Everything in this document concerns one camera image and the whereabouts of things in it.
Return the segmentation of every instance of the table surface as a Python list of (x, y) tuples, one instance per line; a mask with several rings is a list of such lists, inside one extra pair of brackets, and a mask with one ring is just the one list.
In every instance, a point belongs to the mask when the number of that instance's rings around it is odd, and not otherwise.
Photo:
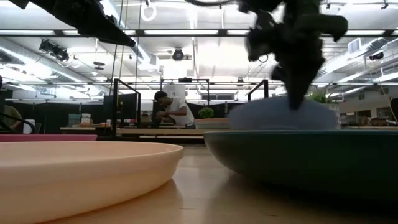
[(398, 218), (336, 208), (259, 186), (224, 168), (207, 148), (186, 147), (173, 179), (164, 186), (119, 205), (49, 223), (368, 224), (398, 223)]

